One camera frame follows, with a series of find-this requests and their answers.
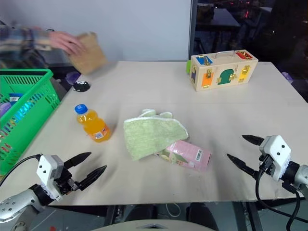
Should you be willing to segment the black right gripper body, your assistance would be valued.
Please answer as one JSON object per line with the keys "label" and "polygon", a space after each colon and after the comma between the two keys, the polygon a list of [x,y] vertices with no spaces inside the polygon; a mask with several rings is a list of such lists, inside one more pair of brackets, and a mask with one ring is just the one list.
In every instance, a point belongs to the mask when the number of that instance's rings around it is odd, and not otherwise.
{"label": "black right gripper body", "polygon": [[271,168],[274,160],[269,154],[267,154],[267,155],[262,154],[259,157],[259,161],[260,161],[260,164],[259,164],[258,174],[262,175],[263,173],[270,171],[270,168]]}

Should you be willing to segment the person's bare hand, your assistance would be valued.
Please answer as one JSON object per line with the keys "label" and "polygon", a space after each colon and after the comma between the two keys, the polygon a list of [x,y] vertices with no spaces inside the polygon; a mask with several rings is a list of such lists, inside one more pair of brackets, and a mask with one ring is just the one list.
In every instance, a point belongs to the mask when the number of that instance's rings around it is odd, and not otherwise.
{"label": "person's bare hand", "polygon": [[50,46],[61,49],[69,55],[79,55],[86,49],[77,37],[63,31],[51,31],[49,33]]}

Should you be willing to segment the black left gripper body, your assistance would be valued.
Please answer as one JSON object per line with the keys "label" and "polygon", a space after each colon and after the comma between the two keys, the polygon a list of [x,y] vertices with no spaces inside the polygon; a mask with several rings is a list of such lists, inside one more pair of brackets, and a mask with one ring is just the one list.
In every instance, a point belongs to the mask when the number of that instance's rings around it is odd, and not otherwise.
{"label": "black left gripper body", "polygon": [[67,195],[79,189],[79,183],[72,179],[72,174],[65,167],[62,169],[60,177],[54,181],[61,195]]}

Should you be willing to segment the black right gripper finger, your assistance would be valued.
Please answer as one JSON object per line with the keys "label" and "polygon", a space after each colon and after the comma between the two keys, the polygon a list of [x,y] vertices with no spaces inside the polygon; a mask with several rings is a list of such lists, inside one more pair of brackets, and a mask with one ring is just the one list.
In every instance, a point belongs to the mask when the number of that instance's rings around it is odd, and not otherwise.
{"label": "black right gripper finger", "polygon": [[246,141],[248,141],[248,142],[250,142],[254,145],[257,145],[257,146],[260,146],[262,144],[262,142],[264,141],[264,138],[259,137],[259,136],[254,136],[254,135],[242,135],[242,137]]}
{"label": "black right gripper finger", "polygon": [[231,155],[231,154],[227,154],[227,157],[243,172],[245,172],[246,174],[248,174],[249,176],[251,176],[253,179],[257,179],[258,176],[258,171],[250,168],[249,166],[246,165],[246,163],[244,161],[242,161],[241,159]]}

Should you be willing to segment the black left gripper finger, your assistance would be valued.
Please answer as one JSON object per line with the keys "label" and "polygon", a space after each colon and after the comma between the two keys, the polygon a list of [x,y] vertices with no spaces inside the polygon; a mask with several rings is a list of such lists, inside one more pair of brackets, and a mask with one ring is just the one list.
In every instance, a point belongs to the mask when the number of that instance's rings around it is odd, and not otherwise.
{"label": "black left gripper finger", "polygon": [[107,165],[104,165],[102,167],[99,167],[95,170],[93,170],[91,173],[89,173],[84,180],[78,183],[78,189],[83,191],[87,187],[89,187],[91,184],[93,184],[102,174],[105,172],[107,168]]}
{"label": "black left gripper finger", "polygon": [[85,153],[78,154],[78,155],[72,157],[71,159],[65,161],[64,167],[66,169],[70,169],[71,167],[75,167],[75,166],[79,165],[80,163],[82,163],[89,155],[91,155],[91,152],[85,152]]}

